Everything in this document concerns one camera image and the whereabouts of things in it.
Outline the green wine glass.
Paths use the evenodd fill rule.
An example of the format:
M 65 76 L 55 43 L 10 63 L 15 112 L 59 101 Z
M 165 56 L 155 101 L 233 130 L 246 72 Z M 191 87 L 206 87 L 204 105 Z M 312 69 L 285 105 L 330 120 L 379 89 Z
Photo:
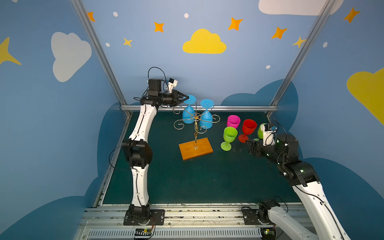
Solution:
M 264 131 L 265 131 L 266 123 L 260 124 L 258 129 L 258 137 L 254 139 L 254 141 L 259 141 L 264 139 Z
M 223 133 L 224 141 L 221 143 L 221 149 L 224 151 L 230 151 L 232 148 L 231 143 L 236 139 L 237 135 L 237 129 L 233 127 L 226 127 Z

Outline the blue wine glass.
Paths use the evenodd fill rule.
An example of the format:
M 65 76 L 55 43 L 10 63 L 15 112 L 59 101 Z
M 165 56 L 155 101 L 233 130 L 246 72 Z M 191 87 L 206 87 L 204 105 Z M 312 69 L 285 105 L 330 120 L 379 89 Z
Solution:
M 185 124 L 192 124 L 195 119 L 195 110 L 192 105 L 196 103 L 196 97 L 193 95 L 188 95 L 188 99 L 184 101 L 187 104 L 187 107 L 183 110 L 182 120 Z
M 201 130 L 210 129 L 213 126 L 213 116 L 211 114 L 211 109 L 214 107 L 214 102 L 209 99 L 204 99 L 200 102 L 200 105 L 205 108 L 205 111 L 201 114 L 200 117 Z

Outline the red wine glass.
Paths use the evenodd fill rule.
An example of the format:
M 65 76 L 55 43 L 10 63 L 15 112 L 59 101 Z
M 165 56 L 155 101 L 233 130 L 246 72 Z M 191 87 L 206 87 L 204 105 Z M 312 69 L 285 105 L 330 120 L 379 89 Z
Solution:
M 255 129 L 257 128 L 257 123 L 254 120 L 246 119 L 243 122 L 242 126 L 242 134 L 239 135 L 238 139 L 241 143 L 245 143 L 247 140 L 249 140 L 249 135 L 252 134 Z

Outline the pink wine glass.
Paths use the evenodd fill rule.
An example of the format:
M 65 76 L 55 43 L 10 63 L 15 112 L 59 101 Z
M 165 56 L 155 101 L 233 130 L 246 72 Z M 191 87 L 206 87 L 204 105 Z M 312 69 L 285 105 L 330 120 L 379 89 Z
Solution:
M 241 118 L 237 115 L 230 115 L 227 118 L 227 127 L 237 129 L 241 123 Z

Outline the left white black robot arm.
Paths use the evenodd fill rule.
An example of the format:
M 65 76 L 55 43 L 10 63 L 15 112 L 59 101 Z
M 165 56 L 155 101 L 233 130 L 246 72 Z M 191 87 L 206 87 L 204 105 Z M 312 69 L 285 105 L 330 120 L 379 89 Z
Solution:
M 135 128 L 122 145 L 133 177 L 133 198 L 126 213 L 126 224 L 146 225 L 151 220 L 148 170 L 153 151 L 148 144 L 148 136 L 159 107 L 175 107 L 189 99 L 189 96 L 174 89 L 178 84 L 174 79 L 166 82 L 165 92 L 162 92 L 161 79 L 149 79 L 148 84 L 149 89 L 140 98 L 140 114 Z

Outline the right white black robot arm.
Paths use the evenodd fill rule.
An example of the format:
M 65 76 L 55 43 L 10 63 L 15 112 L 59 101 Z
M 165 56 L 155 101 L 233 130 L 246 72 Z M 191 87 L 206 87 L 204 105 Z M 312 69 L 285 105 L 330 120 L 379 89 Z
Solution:
M 348 240 L 350 237 L 334 213 L 314 167 L 299 159 L 299 141 L 290 134 L 278 134 L 273 144 L 246 141 L 249 153 L 264 157 L 278 167 L 281 175 L 300 198 L 316 230 L 312 233 L 289 216 L 276 201 L 261 202 L 258 220 L 281 228 L 292 240 Z

